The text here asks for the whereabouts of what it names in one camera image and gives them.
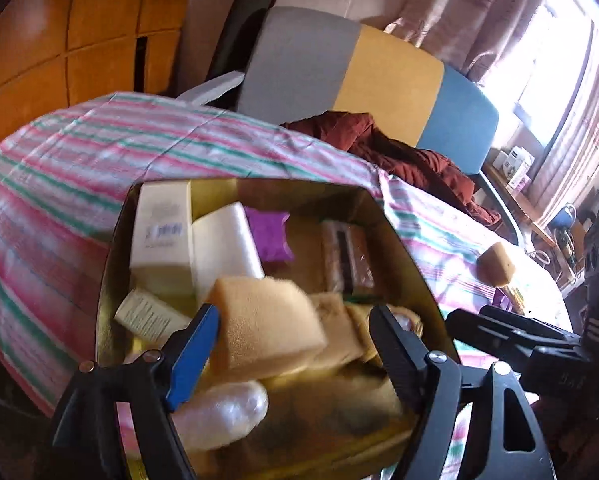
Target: open storage box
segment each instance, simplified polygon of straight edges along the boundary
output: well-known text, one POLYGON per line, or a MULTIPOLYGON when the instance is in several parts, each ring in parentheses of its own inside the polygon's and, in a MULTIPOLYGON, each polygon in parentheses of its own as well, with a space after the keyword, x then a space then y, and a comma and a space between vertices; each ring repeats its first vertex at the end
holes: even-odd
MULTIPOLYGON (((121 364, 133 336, 114 320, 129 292, 130 247, 139 190, 131 187, 115 227, 100 292, 96 358, 121 364)), ((370 193, 360 187, 260 178, 192 181, 194 218, 232 202, 260 210, 288 211, 288 243, 295 254, 271 275, 292 279, 307 293, 323 292, 319 221, 334 219, 364 228, 371 270, 384 302, 405 306, 423 321, 423 341, 456 362, 438 305, 397 233, 370 193)), ((200 478, 359 480, 396 462, 415 416, 404 412, 387 375, 369 364, 301 372, 262 381, 266 417, 251 434, 228 447, 190 454, 200 478)))

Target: red blanket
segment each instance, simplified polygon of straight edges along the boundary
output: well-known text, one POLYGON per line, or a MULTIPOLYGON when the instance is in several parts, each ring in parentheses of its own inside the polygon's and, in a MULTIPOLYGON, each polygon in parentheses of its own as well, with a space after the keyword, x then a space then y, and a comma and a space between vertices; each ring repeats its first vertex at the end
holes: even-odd
POLYGON ((418 150, 391 140, 370 114, 324 112, 321 115, 282 124, 357 155, 368 162, 425 190, 485 226, 500 221, 500 215, 473 201, 475 184, 447 157, 430 150, 418 150))

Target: screw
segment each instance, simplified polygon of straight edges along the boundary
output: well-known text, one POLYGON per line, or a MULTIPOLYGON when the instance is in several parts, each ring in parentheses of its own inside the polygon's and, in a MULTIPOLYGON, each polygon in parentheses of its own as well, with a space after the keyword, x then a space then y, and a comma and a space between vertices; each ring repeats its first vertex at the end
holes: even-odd
POLYGON ((446 354, 444 352, 440 352, 439 350, 433 350, 432 352, 428 352, 428 359, 433 361, 434 363, 443 363, 446 362, 446 354))
POLYGON ((162 358, 162 353, 159 350, 147 350, 142 357, 147 363, 156 363, 162 358))
POLYGON ((95 363, 92 361, 84 361, 79 365, 79 371, 83 374, 87 374, 95 370, 95 363))
POLYGON ((493 370, 495 370, 500 375, 508 375, 509 373, 511 373, 510 365, 508 363, 505 363, 504 361, 497 361, 493 365, 493 370))

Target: curtain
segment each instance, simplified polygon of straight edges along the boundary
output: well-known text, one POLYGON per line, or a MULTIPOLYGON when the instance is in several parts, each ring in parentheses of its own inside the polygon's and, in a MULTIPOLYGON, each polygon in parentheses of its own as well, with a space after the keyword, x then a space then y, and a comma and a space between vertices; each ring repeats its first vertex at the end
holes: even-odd
POLYGON ((529 187, 529 200, 546 226, 583 193, 599 168, 599 30, 566 123, 529 187))
POLYGON ((407 0, 385 32, 478 82, 522 37, 542 0, 407 0))

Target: purple object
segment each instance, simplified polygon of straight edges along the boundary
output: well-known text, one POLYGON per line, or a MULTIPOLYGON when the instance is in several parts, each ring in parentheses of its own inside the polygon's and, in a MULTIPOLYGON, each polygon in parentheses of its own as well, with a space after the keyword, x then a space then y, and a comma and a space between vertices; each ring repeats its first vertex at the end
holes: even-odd
POLYGON ((295 258, 286 241, 289 213, 259 211, 252 207, 244 207, 244 210, 262 262, 287 262, 295 258))
POLYGON ((508 296, 504 294, 503 290, 499 287, 495 289, 495 295, 493 296, 493 306, 498 306, 506 312, 513 311, 513 304, 511 303, 511 300, 508 299, 508 296))

